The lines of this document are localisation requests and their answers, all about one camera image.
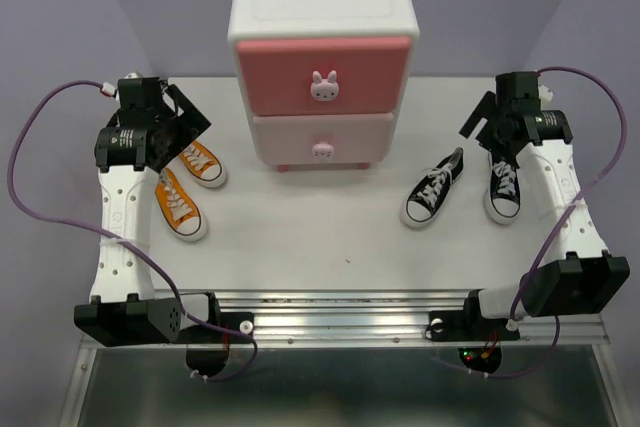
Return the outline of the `orange sneaker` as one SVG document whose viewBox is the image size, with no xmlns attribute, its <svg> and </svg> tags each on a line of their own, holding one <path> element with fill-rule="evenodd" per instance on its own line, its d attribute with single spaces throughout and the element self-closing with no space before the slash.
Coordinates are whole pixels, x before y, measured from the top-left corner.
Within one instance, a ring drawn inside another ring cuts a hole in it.
<svg viewBox="0 0 640 427">
<path fill-rule="evenodd" d="M 198 141 L 191 142 L 179 154 L 179 159 L 191 177 L 202 187 L 217 189 L 227 180 L 227 172 L 222 162 Z"/>
<path fill-rule="evenodd" d="M 204 237 L 207 232 L 205 216 L 169 168 L 159 174 L 155 198 L 170 231 L 178 239 L 195 243 Z"/>
</svg>

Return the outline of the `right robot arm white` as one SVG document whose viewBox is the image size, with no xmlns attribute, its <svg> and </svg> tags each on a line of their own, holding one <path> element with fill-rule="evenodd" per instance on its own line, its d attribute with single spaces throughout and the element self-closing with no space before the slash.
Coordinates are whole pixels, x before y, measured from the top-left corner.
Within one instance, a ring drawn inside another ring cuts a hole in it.
<svg viewBox="0 0 640 427">
<path fill-rule="evenodd" d="M 611 254 L 591 218 L 579 182 L 567 116 L 550 110 L 536 71 L 499 74 L 460 130 L 509 166 L 521 170 L 547 237 L 516 285 L 469 294 L 463 331 L 482 337 L 496 320 L 514 330 L 527 317 L 601 312 L 629 278 L 623 256 Z"/>
</svg>

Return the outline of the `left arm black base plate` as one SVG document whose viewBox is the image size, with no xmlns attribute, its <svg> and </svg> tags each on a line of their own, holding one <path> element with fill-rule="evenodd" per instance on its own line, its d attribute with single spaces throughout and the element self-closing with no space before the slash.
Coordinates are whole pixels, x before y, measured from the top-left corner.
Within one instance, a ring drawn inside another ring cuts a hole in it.
<svg viewBox="0 0 640 427">
<path fill-rule="evenodd" d="M 173 345 L 186 347 L 185 365 L 191 379 L 213 383 L 238 378 L 257 357 L 255 316 L 249 311 L 222 312 L 212 322 L 225 332 L 195 323 L 182 329 Z"/>
</svg>

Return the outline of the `pink bunny knob top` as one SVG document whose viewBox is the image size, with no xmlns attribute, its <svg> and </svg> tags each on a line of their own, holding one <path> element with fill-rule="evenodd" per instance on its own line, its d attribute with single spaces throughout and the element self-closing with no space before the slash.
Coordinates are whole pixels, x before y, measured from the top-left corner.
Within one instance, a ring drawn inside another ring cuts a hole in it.
<svg viewBox="0 0 640 427">
<path fill-rule="evenodd" d="M 337 72 L 332 70 L 327 77 L 323 77 L 319 71 L 312 73 L 312 83 L 310 86 L 311 97 L 320 102 L 335 100 L 340 92 L 337 81 Z"/>
</svg>

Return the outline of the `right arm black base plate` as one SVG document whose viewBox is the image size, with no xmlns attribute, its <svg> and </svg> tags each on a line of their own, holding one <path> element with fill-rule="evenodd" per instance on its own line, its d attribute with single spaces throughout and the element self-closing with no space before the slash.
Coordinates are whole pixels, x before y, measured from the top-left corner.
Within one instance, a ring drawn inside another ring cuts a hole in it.
<svg viewBox="0 0 640 427">
<path fill-rule="evenodd" d="M 507 321 L 478 317 L 469 320 L 463 310 L 440 310 L 429 313 L 424 336 L 433 342 L 459 343 L 462 366 L 487 376 L 499 369 L 503 354 L 502 341 L 518 341 L 518 330 L 510 331 Z"/>
</svg>

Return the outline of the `dark pink top drawer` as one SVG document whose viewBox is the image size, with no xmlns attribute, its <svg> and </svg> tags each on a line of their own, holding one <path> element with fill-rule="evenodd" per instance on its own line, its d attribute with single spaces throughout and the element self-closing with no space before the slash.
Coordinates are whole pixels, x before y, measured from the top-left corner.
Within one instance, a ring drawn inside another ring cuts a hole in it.
<svg viewBox="0 0 640 427">
<path fill-rule="evenodd" d="M 257 116 L 389 113 L 411 40 L 399 37 L 241 41 L 248 105 Z"/>
</svg>

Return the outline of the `orange sneaker front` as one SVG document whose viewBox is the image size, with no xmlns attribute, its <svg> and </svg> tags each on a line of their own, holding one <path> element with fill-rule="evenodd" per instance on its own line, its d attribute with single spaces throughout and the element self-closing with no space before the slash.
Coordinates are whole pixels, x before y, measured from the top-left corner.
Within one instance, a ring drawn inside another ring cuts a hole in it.
<svg viewBox="0 0 640 427">
<path fill-rule="evenodd" d="M 159 174 L 155 198 L 170 231 L 178 239 L 195 243 L 204 237 L 207 232 L 205 216 L 169 168 Z"/>
</svg>

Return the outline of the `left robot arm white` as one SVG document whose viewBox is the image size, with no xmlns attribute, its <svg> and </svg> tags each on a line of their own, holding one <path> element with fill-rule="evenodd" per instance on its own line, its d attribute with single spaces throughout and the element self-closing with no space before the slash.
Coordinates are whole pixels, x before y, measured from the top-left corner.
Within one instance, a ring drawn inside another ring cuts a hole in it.
<svg viewBox="0 0 640 427">
<path fill-rule="evenodd" d="M 156 298 L 150 246 L 155 188 L 163 168 L 210 123 L 174 84 L 130 73 L 116 86 L 119 107 L 94 147 L 102 196 L 98 268 L 74 323 L 106 347 L 174 343 L 181 306 Z"/>
</svg>

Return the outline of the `black sneaker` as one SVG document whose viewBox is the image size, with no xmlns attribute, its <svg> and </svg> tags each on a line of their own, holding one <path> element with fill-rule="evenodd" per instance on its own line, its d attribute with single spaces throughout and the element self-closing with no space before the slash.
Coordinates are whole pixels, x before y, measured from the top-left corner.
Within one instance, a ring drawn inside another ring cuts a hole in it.
<svg viewBox="0 0 640 427">
<path fill-rule="evenodd" d="M 426 169 L 401 206 L 402 222 L 411 229 L 425 228 L 436 218 L 463 169 L 462 147 L 456 147 L 435 167 Z"/>
<path fill-rule="evenodd" d="M 521 208 L 520 185 L 516 168 L 492 153 L 488 154 L 489 184 L 484 195 L 487 215 L 500 225 L 510 225 Z"/>
</svg>

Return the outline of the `orange sneaker rear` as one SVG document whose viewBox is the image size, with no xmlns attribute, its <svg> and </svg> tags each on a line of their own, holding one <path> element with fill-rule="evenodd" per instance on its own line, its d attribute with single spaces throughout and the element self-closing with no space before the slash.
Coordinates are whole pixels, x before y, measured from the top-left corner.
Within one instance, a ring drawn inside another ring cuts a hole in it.
<svg viewBox="0 0 640 427">
<path fill-rule="evenodd" d="M 179 154 L 179 159 L 191 177 L 202 187 L 217 189 L 227 180 L 227 172 L 222 162 L 198 141 L 191 142 Z"/>
</svg>

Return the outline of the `pink bunny knob bottom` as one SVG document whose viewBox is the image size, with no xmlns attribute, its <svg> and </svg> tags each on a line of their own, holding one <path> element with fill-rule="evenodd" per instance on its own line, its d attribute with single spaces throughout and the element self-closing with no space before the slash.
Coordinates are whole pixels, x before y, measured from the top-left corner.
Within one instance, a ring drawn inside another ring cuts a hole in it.
<svg viewBox="0 0 640 427">
<path fill-rule="evenodd" d="M 329 142 L 318 142 L 312 146 L 311 153 L 318 161 L 329 162 L 334 158 L 335 148 Z"/>
</svg>

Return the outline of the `pink bunny knob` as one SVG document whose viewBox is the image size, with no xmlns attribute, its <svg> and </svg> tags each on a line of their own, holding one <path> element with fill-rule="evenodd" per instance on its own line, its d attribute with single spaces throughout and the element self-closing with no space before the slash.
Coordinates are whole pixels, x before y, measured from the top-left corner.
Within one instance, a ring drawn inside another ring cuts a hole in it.
<svg viewBox="0 0 640 427">
<path fill-rule="evenodd" d="M 335 100 L 340 92 L 337 81 L 337 72 L 332 70 L 327 77 L 323 77 L 319 71 L 312 73 L 312 83 L 310 86 L 311 97 L 320 102 Z"/>
<path fill-rule="evenodd" d="M 334 158 L 335 148 L 329 142 L 318 142 L 312 146 L 311 153 L 318 161 L 329 162 Z"/>
</svg>

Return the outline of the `light pink bottom drawer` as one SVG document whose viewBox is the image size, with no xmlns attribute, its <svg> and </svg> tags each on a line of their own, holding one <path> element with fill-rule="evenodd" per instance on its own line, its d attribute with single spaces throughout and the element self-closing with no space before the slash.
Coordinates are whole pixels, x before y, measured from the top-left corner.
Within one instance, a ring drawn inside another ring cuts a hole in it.
<svg viewBox="0 0 640 427">
<path fill-rule="evenodd" d="M 395 124 L 392 113 L 255 116 L 251 121 L 257 155 L 273 167 L 377 163 L 389 151 Z M 312 146 L 318 142 L 334 146 L 331 161 L 318 161 L 312 156 Z"/>
</svg>

